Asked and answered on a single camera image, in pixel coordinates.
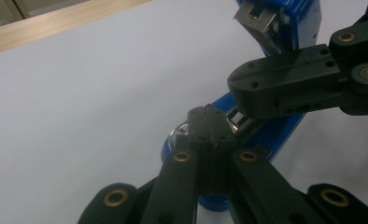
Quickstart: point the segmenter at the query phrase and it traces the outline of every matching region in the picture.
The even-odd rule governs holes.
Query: white table
[[[318,42],[366,1],[322,1]],[[234,0],[155,0],[0,53],[0,223],[76,223],[115,182],[159,173],[165,137],[261,58]],[[300,190],[343,187],[368,204],[368,117],[306,115],[273,162]],[[232,223],[199,209],[198,223]]]

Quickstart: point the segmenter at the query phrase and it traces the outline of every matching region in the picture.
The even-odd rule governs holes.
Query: wooden strip
[[[150,0],[90,0],[0,26],[0,52],[58,34]]]

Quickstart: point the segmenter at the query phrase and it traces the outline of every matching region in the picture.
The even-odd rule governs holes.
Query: white surface
[[[322,1],[319,42],[365,7]],[[234,0],[155,0],[0,53],[0,223],[76,223],[101,188],[156,176],[163,141],[187,111],[262,57],[236,10]],[[274,165],[300,190],[328,182],[368,203],[368,117],[306,115]],[[199,215],[232,223],[228,213]]]

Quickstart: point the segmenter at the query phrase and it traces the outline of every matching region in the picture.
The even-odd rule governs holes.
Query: wooden edge
[[[71,7],[0,26],[0,52],[56,35],[89,21],[150,0],[89,0]]]

